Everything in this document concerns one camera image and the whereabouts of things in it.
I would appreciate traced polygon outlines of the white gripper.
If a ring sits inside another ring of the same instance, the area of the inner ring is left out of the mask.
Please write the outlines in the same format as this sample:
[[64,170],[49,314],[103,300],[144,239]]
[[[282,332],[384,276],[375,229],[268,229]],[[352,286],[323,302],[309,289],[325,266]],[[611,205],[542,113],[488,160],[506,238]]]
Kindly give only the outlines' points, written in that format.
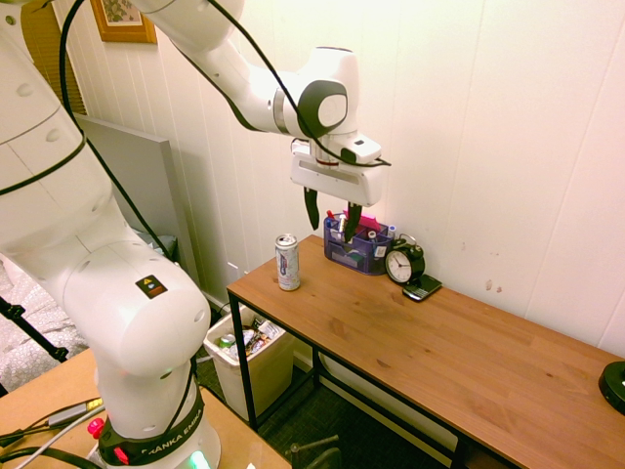
[[291,180],[304,187],[304,199],[312,229],[319,226],[317,192],[348,201],[344,241],[350,242],[359,225],[362,206],[372,206],[382,198],[384,168],[363,168],[346,164],[320,165],[309,154],[295,152]]

